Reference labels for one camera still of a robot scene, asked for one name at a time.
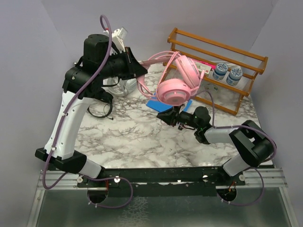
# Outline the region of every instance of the black metal frame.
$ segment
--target black metal frame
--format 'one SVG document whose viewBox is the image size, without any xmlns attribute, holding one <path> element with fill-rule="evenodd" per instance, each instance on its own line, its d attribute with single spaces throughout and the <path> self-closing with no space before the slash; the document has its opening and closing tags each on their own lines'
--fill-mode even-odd
<svg viewBox="0 0 303 227">
<path fill-rule="evenodd" d="M 222 178 L 220 167 L 180 167 L 180 168 L 117 168 L 105 169 L 103 177 L 124 177 L 128 179 L 134 189 L 134 196 L 216 196 L 216 186 L 245 185 L 239 180 L 239 173 L 228 179 Z M 106 188 L 106 182 L 95 182 L 84 177 L 79 188 Z M 108 181 L 108 191 L 100 190 L 98 194 L 110 193 L 110 197 L 129 196 L 129 184 L 125 181 L 116 183 Z"/>
</svg>

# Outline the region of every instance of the glass panel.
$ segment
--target glass panel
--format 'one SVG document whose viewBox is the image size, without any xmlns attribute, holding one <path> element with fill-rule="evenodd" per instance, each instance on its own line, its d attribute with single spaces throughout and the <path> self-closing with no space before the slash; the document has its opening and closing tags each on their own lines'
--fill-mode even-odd
<svg viewBox="0 0 303 227">
<path fill-rule="evenodd" d="M 237 202 L 256 198 L 260 189 L 239 189 Z M 117 204 L 125 198 L 107 201 Z M 278 188 L 266 189 L 261 203 L 235 207 L 217 197 L 135 197 L 123 209 L 88 205 L 86 191 L 45 192 L 38 227 L 290 227 Z"/>
</svg>

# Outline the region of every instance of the white connector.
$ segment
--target white connector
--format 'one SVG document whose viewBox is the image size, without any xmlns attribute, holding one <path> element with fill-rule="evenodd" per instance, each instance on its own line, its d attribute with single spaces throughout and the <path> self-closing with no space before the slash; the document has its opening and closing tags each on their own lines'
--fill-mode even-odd
<svg viewBox="0 0 303 227">
<path fill-rule="evenodd" d="M 123 40 L 125 39 L 127 32 L 128 31 L 124 27 L 122 27 L 122 28 L 116 29 L 112 33 L 113 43 L 116 45 L 116 47 L 118 48 L 118 50 L 120 52 L 125 51 Z M 108 36 L 108 30 L 104 31 L 103 34 Z"/>
</svg>

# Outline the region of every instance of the blue lid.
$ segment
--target blue lid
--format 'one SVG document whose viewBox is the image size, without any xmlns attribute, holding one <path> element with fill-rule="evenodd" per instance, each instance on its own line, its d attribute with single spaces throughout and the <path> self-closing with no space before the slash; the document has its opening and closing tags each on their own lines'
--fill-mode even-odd
<svg viewBox="0 0 303 227">
<path fill-rule="evenodd" d="M 216 65 L 215 71 L 219 74 L 225 74 L 228 70 L 228 66 L 225 63 L 218 63 Z"/>
<path fill-rule="evenodd" d="M 229 76 L 234 80 L 239 80 L 243 76 L 243 72 L 239 68 L 233 68 L 229 73 Z"/>
</svg>

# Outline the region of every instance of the headphone ear cup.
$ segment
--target headphone ear cup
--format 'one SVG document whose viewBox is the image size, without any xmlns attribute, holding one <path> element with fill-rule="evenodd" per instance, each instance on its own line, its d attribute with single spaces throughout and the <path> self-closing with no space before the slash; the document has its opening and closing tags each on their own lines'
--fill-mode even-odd
<svg viewBox="0 0 303 227">
<path fill-rule="evenodd" d="M 168 105 L 182 105 L 191 97 L 191 88 L 181 79 L 169 79 L 159 84 L 157 99 Z"/>
<path fill-rule="evenodd" d="M 195 88 L 200 85 L 199 70 L 191 59 L 185 55 L 182 55 L 181 57 L 178 57 L 175 62 L 177 69 L 181 73 L 185 83 L 187 83 L 190 88 Z"/>
</svg>

